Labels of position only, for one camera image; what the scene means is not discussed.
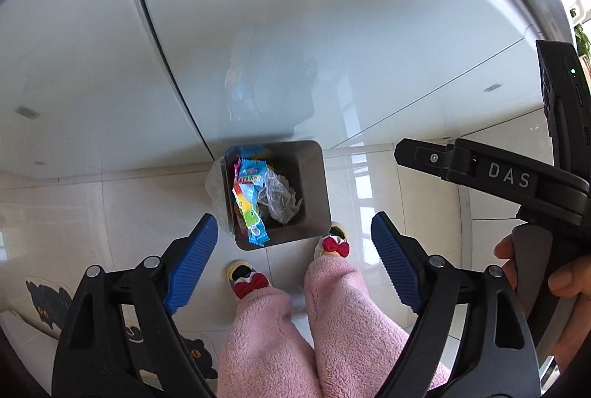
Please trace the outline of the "colourful blue ice-pop wrapper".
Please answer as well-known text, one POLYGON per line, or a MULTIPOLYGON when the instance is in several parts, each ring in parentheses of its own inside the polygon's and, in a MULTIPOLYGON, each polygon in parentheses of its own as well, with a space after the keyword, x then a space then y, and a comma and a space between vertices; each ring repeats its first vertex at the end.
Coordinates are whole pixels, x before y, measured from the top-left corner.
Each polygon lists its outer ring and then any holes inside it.
POLYGON ((232 194, 245 223, 249 244, 263 247, 270 240, 259 214, 259 192, 263 190, 266 163, 239 158, 235 164, 232 194))

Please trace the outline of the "clear plastic bag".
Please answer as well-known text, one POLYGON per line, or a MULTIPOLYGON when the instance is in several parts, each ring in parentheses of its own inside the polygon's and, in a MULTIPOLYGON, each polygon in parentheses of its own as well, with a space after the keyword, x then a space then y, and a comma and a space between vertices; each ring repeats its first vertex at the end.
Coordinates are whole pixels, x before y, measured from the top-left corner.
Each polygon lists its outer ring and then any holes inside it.
MULTIPOLYGON (((217 217, 224 231, 235 239, 244 239, 249 244, 245 223, 242 221, 231 191, 233 180, 235 180, 235 164, 239 158, 266 163, 261 159, 245 158, 240 155, 232 156, 229 160, 219 159, 213 164, 205 179, 205 190, 211 198, 214 216, 217 217)), ((270 223, 288 224, 301 210, 301 204, 303 200, 297 197, 296 190, 290 186, 287 178, 276 173, 273 167, 266 163, 263 190, 259 192, 259 214, 266 225, 269 238, 270 223)))

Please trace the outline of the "dark square trash bin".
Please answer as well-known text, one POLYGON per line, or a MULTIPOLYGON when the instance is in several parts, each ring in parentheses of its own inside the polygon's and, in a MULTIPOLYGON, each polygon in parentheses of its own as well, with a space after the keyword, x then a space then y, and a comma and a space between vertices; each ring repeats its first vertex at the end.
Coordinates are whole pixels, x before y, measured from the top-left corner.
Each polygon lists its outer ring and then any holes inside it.
POLYGON ((245 251, 325 234, 332 224, 315 141, 232 147, 221 158, 228 233, 245 251))

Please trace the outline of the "black cat floor mat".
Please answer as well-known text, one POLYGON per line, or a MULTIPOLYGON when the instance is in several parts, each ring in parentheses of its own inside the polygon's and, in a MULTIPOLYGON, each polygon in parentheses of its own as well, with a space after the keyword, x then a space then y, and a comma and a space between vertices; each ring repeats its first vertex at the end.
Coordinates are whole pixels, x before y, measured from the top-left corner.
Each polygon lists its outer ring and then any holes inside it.
MULTIPOLYGON (((62 330, 72 303, 69 293, 62 287, 51 288, 44 284, 35 284, 26 281, 26 288, 40 321, 51 330, 57 327, 62 330)), ((130 325, 126 327, 127 343, 133 363, 138 371, 154 374, 154 367, 150 362, 145 349, 143 335, 139 327, 130 325)), ((206 380, 217 380, 218 371, 214 366, 211 352, 206 348, 204 340, 200 338, 182 338, 192 361, 206 380)))

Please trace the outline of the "left red bow slipper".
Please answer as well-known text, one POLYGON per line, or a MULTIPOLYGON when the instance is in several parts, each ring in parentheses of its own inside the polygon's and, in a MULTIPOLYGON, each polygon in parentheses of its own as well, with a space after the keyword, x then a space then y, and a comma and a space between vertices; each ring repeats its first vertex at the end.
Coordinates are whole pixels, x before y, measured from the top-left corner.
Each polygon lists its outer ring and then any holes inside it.
POLYGON ((238 300, 242 300, 253 291, 270 287, 270 280, 266 275, 256 271, 256 268, 247 262, 230 263, 226 269, 226 276, 231 291, 238 300))

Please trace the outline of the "pink fleece right leg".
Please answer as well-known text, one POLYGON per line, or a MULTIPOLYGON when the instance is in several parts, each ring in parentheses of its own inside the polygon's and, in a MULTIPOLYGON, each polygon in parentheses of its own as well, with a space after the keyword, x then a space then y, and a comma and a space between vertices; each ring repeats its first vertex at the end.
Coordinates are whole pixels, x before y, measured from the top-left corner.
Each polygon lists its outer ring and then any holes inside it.
POLYGON ((325 397, 374 397, 389 377, 408 333, 370 298, 347 259, 322 255, 304 277, 308 324, 325 397))

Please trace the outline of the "pink fleece leg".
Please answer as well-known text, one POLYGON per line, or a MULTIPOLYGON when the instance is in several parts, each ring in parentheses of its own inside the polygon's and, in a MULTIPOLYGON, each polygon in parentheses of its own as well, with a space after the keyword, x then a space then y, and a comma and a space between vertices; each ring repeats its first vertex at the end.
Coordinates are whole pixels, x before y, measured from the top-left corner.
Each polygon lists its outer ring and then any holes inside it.
POLYGON ((315 351, 291 320, 291 301, 273 287, 238 302, 219 358, 219 397, 321 397, 315 351))
POLYGON ((322 255, 304 277, 308 324, 325 397, 374 397, 389 377, 408 333, 370 298, 347 259, 322 255))

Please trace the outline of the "pink fleece left leg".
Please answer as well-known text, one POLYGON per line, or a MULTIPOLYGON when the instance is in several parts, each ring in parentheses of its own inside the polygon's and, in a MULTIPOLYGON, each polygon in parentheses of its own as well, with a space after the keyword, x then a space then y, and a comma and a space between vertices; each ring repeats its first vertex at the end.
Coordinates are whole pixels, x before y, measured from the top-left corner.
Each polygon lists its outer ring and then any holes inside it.
POLYGON ((321 397, 315 351, 291 320, 291 301, 273 287, 238 302, 219 358, 219 397, 321 397))

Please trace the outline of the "green potted plant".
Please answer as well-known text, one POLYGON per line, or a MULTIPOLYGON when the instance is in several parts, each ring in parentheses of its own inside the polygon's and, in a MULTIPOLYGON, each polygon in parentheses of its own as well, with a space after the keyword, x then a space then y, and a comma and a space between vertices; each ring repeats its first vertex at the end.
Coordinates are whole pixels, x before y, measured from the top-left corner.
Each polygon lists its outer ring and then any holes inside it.
POLYGON ((577 54, 587 80, 590 80, 590 13, 570 8, 577 54))

